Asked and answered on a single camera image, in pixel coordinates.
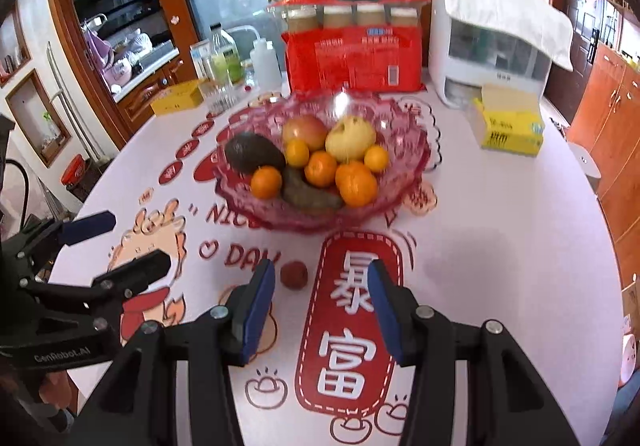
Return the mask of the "yellow tissue box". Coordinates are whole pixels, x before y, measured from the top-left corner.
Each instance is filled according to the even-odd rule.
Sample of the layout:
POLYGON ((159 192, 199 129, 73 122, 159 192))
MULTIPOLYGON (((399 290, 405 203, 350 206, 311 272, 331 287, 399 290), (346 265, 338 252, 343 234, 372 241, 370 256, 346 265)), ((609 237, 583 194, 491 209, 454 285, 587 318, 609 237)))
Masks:
POLYGON ((539 98, 532 93, 483 85, 466 115, 480 148, 536 157, 544 143, 539 98))

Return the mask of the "large orange mandarin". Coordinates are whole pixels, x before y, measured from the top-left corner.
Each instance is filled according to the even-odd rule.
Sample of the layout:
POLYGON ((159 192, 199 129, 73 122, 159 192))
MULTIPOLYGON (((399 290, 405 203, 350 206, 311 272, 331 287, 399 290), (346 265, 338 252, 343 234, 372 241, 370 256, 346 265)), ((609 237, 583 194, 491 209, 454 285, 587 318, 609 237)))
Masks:
POLYGON ((340 164, 334 180, 340 196, 350 208, 367 206, 378 196, 378 182, 362 162, 340 164))

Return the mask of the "dark avocado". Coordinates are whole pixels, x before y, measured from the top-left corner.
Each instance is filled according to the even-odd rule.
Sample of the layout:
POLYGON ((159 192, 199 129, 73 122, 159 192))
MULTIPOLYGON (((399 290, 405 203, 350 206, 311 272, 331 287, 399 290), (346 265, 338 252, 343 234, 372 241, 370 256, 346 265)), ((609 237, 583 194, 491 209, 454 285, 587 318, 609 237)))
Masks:
POLYGON ((253 132, 235 134, 224 145, 224 155, 229 166, 242 174, 253 174, 264 166, 281 171, 286 166, 282 151, 265 136, 253 132))

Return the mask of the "wooden cabinet right side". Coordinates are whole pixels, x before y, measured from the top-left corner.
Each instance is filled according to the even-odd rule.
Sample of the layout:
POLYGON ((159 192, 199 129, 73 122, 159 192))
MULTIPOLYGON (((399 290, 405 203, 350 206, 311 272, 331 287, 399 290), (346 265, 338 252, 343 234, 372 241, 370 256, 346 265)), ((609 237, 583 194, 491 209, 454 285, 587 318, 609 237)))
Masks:
POLYGON ((567 138, 600 171, 596 194, 627 287, 639 276, 639 71, 604 44, 567 138))

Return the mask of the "white appliance with cloth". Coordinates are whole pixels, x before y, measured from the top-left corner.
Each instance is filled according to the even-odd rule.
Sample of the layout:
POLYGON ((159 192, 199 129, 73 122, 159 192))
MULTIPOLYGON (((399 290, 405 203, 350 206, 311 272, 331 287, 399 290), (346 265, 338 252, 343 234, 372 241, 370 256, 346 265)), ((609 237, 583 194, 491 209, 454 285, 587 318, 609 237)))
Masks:
POLYGON ((427 70, 450 108, 468 106, 485 85, 539 98, 553 67, 573 70, 573 33, 544 0, 432 0, 427 70))

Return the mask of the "pink glass fruit bowl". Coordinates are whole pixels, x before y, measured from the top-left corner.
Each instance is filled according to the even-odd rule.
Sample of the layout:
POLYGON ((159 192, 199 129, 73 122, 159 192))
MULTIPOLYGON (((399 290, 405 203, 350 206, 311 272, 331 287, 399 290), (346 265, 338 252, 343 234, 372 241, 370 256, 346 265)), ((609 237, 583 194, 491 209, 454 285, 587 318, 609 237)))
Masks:
POLYGON ((416 115, 375 93, 294 93, 231 119, 206 162, 218 195, 269 229, 357 226, 398 206, 431 159, 416 115))

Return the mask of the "small white carton box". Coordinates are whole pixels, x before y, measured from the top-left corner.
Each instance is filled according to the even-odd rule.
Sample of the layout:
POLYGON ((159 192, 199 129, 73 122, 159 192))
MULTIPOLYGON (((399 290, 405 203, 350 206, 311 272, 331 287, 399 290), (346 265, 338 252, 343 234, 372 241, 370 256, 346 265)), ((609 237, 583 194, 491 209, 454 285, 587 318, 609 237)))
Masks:
POLYGON ((198 80, 213 80, 210 70, 210 42, 203 40, 190 46, 190 56, 198 80))

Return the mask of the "yellow pear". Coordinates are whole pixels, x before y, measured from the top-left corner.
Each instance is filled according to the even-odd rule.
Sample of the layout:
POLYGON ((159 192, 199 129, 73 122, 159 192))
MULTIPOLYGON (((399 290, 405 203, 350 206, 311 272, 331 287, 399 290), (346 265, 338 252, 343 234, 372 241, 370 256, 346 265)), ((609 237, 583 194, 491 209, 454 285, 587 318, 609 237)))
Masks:
POLYGON ((375 143, 376 132, 369 121, 345 116, 326 136, 326 151, 338 162, 359 160, 375 143))

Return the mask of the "red paper cup package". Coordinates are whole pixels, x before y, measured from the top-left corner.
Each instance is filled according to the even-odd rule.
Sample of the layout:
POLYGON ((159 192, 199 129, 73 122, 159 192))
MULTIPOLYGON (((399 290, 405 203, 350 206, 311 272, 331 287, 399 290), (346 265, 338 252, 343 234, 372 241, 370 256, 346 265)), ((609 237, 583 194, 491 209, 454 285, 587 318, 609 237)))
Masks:
POLYGON ((431 0, 281 0, 293 92, 415 92, 422 86, 422 12, 431 0))

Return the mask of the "white squeeze wash bottle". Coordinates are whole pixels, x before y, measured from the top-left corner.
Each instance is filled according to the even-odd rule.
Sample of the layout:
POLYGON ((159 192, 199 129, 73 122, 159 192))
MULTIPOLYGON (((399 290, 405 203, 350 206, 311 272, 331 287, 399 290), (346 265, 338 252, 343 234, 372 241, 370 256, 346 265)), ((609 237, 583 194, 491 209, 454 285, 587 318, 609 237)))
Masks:
POLYGON ((263 92, 280 92, 282 88, 282 74, 278 63, 277 53, 272 43, 262 38, 258 31, 246 24, 237 26, 239 32, 248 31, 254 34, 253 49, 250 51, 250 61, 254 70, 256 84, 263 92))

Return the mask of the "clear drinking glass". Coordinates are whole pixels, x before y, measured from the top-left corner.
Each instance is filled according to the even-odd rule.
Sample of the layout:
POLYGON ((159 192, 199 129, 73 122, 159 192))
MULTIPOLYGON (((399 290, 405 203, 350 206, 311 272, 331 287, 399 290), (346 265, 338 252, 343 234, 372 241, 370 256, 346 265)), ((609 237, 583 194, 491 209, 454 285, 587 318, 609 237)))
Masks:
POLYGON ((208 111, 216 116, 232 108, 238 102, 238 93, 232 84, 203 81, 198 90, 208 111))

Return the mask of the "yellow tea tin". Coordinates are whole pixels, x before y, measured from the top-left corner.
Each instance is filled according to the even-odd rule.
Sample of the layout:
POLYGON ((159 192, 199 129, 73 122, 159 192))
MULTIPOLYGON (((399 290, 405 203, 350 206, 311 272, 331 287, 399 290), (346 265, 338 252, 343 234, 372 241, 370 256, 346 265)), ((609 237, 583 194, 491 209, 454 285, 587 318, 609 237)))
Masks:
POLYGON ((191 80, 164 88, 154 96, 151 102, 154 114, 163 116, 200 106, 203 102, 200 92, 201 84, 200 80, 191 80))

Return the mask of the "clear bottle green label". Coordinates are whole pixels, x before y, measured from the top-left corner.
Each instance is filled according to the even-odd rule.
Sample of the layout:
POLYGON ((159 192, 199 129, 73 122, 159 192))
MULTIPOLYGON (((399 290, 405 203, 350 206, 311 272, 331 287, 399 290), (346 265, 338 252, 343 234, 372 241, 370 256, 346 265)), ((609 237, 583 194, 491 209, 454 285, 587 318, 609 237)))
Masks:
POLYGON ((234 39, 221 24, 211 24, 209 29, 210 54, 216 80, 228 81, 233 85, 241 83, 244 70, 234 39))

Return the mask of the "small red lychee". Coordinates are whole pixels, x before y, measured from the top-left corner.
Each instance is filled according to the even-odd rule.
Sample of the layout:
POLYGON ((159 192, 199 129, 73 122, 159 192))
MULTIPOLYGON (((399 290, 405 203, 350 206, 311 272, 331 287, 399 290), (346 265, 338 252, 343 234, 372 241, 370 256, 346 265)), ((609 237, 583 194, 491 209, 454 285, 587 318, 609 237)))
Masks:
POLYGON ((308 270, 300 261, 285 263, 280 270, 280 281, 291 290, 302 290, 308 282, 308 270))

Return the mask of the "red apple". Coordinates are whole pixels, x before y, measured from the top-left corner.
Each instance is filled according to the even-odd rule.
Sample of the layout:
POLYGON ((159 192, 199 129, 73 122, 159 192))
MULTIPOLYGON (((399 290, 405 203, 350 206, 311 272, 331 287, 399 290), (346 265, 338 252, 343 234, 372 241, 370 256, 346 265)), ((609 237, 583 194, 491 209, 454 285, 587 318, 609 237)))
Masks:
POLYGON ((287 144, 290 140, 302 140, 310 151, 324 148, 328 128, 316 116, 303 114, 288 119, 282 128, 282 140, 287 144))

